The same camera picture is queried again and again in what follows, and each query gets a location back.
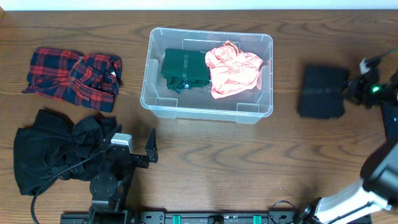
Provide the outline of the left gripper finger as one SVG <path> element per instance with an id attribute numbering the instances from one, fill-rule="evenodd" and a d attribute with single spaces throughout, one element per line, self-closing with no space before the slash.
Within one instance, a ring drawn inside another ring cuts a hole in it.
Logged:
<path id="1" fill-rule="evenodd" d="M 104 143 L 110 143 L 110 142 L 111 142 L 111 139 L 113 138 L 113 136 L 114 136 L 116 133 L 120 133 L 121 130 L 122 130 L 122 125 L 121 125 L 121 124 L 117 125 L 117 126 L 104 138 Z"/>
<path id="2" fill-rule="evenodd" d="M 149 135 L 147 140 L 147 144 L 145 146 L 146 156 L 149 162 L 157 163 L 158 162 L 158 150 L 156 145 L 156 129 L 153 129 Z"/>

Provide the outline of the navy garment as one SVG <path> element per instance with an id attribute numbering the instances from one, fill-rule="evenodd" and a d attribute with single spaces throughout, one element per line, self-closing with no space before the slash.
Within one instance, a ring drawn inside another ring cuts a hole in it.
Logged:
<path id="1" fill-rule="evenodd" d="M 382 105 L 382 118 L 386 139 L 391 140 L 397 137 L 398 131 L 398 110 L 396 105 Z"/>

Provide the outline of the dark green garment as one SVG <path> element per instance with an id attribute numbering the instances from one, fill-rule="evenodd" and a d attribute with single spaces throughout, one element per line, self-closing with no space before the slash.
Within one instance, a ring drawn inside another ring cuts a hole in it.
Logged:
<path id="1" fill-rule="evenodd" d="M 210 69 L 205 63 L 206 52 L 166 49 L 161 74 L 169 90 L 201 88 L 210 83 Z"/>

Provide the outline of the pink garment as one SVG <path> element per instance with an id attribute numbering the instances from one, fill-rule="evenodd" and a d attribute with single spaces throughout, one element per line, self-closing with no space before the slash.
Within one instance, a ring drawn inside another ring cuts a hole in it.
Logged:
<path id="1" fill-rule="evenodd" d="M 256 54 L 242 51 L 230 40 L 208 51 L 205 63 L 210 69 L 212 97 L 220 99 L 253 88 L 260 90 L 263 62 Z"/>

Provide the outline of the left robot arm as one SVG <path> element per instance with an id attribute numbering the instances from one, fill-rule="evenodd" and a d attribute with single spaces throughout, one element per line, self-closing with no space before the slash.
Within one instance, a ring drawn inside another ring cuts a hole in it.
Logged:
<path id="1" fill-rule="evenodd" d="M 145 154 L 133 153 L 130 134 L 121 132 L 118 125 L 103 139 L 99 152 L 105 164 L 90 183 L 91 207 L 98 213 L 125 213 L 127 195 L 137 168 L 147 169 L 158 162 L 156 130 L 153 129 L 145 146 Z"/>

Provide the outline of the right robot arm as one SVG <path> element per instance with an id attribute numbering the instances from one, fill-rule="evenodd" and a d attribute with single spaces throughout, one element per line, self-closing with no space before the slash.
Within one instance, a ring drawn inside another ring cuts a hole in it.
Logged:
<path id="1" fill-rule="evenodd" d="M 397 208 L 397 75 L 380 83 L 381 57 L 364 58 L 360 74 L 349 70 L 307 65 L 298 113 L 304 118 L 331 119 L 344 115 L 345 100 L 370 109 L 380 106 L 387 141 L 363 164 L 359 179 L 341 192 L 321 197 L 295 218 L 295 223 L 361 223 L 378 211 Z"/>

